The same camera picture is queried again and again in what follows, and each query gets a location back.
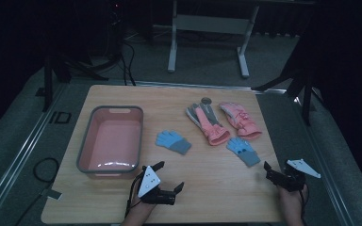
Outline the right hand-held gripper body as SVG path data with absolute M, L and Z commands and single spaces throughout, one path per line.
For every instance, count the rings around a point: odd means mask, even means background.
M 306 175 L 321 178 L 321 175 L 303 159 L 287 160 L 283 173 L 269 167 L 269 180 L 274 185 L 281 186 L 288 192 L 303 190 Z

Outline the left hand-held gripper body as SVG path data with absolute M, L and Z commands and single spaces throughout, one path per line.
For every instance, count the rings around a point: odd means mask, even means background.
M 174 205 L 176 192 L 162 190 L 159 185 L 161 180 L 156 174 L 156 168 L 148 166 L 145 168 L 140 180 L 138 198 L 149 204 Z

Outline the pink basin with grey rim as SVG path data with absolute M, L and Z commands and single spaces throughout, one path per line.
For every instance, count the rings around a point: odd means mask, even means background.
M 76 161 L 90 177 L 128 179 L 138 172 L 143 110 L 135 105 L 100 105 L 89 118 Z

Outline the pink glove with grey palm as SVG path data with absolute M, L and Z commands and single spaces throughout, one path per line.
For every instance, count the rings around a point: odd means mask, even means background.
M 211 105 L 192 104 L 186 109 L 188 117 L 200 128 L 212 146 L 228 141 L 231 134 L 219 122 Z

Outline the person's right hand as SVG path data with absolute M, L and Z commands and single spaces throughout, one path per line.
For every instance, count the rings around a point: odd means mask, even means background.
M 279 202 L 282 212 L 300 212 L 307 203 L 308 189 L 304 186 L 303 190 L 289 192 L 281 186 L 277 187 L 279 192 Z

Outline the person's left hand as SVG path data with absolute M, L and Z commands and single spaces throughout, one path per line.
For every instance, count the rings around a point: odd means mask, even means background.
M 128 216 L 132 219 L 144 222 L 150 217 L 155 208 L 155 204 L 142 202 L 138 197 L 137 189 L 135 189 Z

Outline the blue and grey knit glove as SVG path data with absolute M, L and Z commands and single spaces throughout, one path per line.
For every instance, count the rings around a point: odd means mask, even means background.
M 156 145 L 183 155 L 191 148 L 191 144 L 185 138 L 175 131 L 167 130 L 156 135 Z
M 248 167 L 252 167 L 260 162 L 255 150 L 250 143 L 240 137 L 232 137 L 228 140 L 227 149 L 233 152 Z

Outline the pink padded glove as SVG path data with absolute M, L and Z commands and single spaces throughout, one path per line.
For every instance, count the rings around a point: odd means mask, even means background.
M 228 122 L 237 130 L 237 134 L 240 137 L 253 140 L 261 136 L 262 132 L 242 105 L 222 102 L 219 104 L 219 107 L 225 113 Z

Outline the black metal stand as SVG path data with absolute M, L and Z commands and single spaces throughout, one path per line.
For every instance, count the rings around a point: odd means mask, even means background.
M 254 87 L 253 90 L 266 91 L 290 79 L 287 96 L 296 99 L 300 93 L 303 94 L 302 118 L 306 125 L 310 125 L 309 111 L 315 71 L 316 68 L 311 62 L 289 59 L 278 77 L 264 85 Z
M 43 67 L 43 87 L 39 88 L 36 95 L 44 98 L 44 106 L 42 111 L 46 112 L 53 103 L 53 74 L 64 83 L 68 83 L 71 79 L 67 66 L 75 67 L 86 76 L 95 80 L 107 81 L 107 78 L 98 75 L 92 69 L 83 66 L 78 61 L 71 59 L 63 54 L 48 55 L 44 60 Z

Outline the grey tape piece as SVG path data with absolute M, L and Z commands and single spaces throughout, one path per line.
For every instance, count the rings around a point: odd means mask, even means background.
M 43 197 L 49 198 L 49 199 L 53 199 L 53 200 L 59 200 L 62 196 L 62 194 L 60 192 L 57 192 L 51 188 L 45 188 L 42 192 L 41 195 Z

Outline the silver metal floor rail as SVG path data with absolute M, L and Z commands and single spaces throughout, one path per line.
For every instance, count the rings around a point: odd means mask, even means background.
M 14 159 L 8 166 L 7 170 L 3 174 L 0 180 L 0 207 L 10 192 L 12 186 L 18 178 L 21 170 L 23 169 L 28 157 L 32 154 L 34 147 L 38 143 L 40 136 L 43 133 L 46 125 L 48 124 L 50 118 L 54 114 L 54 107 L 56 106 L 59 98 L 61 97 L 63 91 L 68 87 L 67 84 L 59 84 L 57 92 L 54 94 L 53 100 L 48 108 L 41 113 L 38 121 L 35 123 L 32 131 L 29 133 L 28 137 L 22 144 L 21 149 L 15 155 Z
M 318 99 L 309 102 L 298 96 L 293 97 L 292 101 L 298 116 L 302 118 L 312 155 L 321 171 L 338 222 L 341 226 L 354 226 L 347 184 L 351 181 L 349 173 L 356 174 L 356 164 L 350 149 L 332 116 Z

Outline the white metal table frame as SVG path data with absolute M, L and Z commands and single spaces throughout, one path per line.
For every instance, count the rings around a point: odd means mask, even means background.
M 177 31 L 186 30 L 195 32 L 242 35 L 244 37 L 243 44 L 239 46 L 236 51 L 241 76 L 244 78 L 249 77 L 250 73 L 245 53 L 253 32 L 259 6 L 253 6 L 249 19 L 237 19 L 179 14 L 177 12 L 178 1 L 179 0 L 173 0 L 172 42 L 167 71 L 169 73 L 174 73 L 176 69 Z

